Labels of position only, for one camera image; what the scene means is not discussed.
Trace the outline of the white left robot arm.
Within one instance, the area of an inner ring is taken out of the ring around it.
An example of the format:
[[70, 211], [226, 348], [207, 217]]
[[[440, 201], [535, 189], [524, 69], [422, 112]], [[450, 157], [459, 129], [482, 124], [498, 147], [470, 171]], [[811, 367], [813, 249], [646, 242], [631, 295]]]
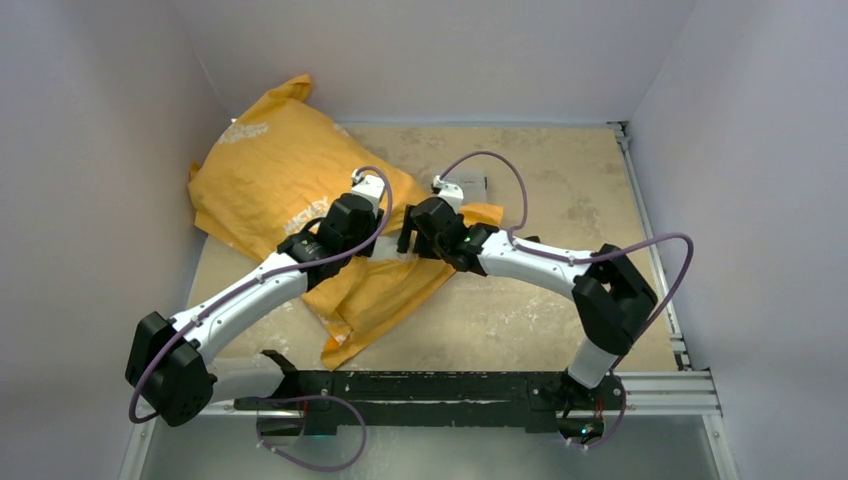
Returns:
[[303, 394], [298, 370], [285, 357], [266, 350], [246, 365], [214, 362], [238, 335], [281, 304], [337, 275], [351, 256], [368, 254], [385, 227], [389, 210], [379, 196], [344, 193], [317, 219], [319, 229], [288, 236], [255, 270], [205, 303], [166, 318], [153, 311], [137, 324], [125, 370], [134, 391], [131, 422], [140, 424], [140, 400], [180, 426], [208, 404], [262, 398], [284, 409]]

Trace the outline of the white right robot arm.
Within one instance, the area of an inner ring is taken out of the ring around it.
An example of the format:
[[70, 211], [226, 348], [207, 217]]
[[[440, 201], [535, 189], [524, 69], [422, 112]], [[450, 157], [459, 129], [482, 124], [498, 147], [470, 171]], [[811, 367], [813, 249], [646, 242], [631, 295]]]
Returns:
[[640, 337], [657, 295], [621, 250], [568, 251], [532, 240], [510, 239], [486, 223], [468, 226], [439, 197], [406, 208], [398, 239], [401, 253], [439, 259], [458, 272], [518, 280], [572, 301], [585, 338], [561, 381], [564, 399], [584, 407], [601, 381]]

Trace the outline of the orange Mickey Mouse pillowcase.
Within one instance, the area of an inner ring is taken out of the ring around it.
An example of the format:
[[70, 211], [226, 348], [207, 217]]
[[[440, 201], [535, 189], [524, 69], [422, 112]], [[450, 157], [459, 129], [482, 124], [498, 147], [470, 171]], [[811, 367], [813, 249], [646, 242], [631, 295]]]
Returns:
[[[307, 221], [326, 214], [359, 167], [382, 170], [400, 231], [407, 206], [426, 197], [409, 173], [369, 152], [307, 103], [310, 76], [268, 90], [229, 126], [205, 161], [193, 165], [188, 191], [195, 224], [254, 261], [263, 261]], [[356, 257], [303, 297], [328, 340], [321, 361], [334, 370], [412, 314], [453, 276], [439, 260], [380, 253]]]

